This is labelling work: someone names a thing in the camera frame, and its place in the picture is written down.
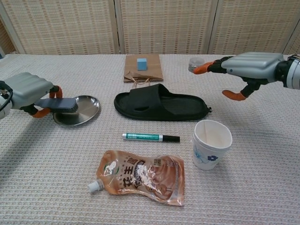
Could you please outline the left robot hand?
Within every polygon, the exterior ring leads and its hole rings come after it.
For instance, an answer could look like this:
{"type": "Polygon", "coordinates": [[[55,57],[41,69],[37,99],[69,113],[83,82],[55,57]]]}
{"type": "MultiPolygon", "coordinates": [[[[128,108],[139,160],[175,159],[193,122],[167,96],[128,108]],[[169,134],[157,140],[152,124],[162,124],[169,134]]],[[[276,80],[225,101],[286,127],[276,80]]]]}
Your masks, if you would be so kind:
{"type": "Polygon", "coordinates": [[[3,119],[11,109],[23,110],[34,118],[42,118],[51,112],[49,107],[35,108],[35,102],[49,98],[63,98],[62,89],[37,75],[28,72],[16,74],[0,82],[0,117],[3,119]]]}

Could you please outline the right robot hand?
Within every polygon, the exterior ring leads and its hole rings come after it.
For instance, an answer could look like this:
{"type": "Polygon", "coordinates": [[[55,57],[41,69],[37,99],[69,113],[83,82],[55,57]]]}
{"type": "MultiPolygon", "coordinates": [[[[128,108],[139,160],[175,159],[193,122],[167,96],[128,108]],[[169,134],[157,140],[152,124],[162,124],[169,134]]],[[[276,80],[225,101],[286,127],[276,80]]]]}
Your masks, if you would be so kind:
{"type": "Polygon", "coordinates": [[[231,100],[243,101],[254,91],[259,90],[261,85],[275,82],[276,67],[284,61],[281,53],[246,52],[204,63],[195,68],[193,73],[199,75],[213,72],[240,77],[247,83],[240,92],[224,90],[222,94],[231,100]]]}

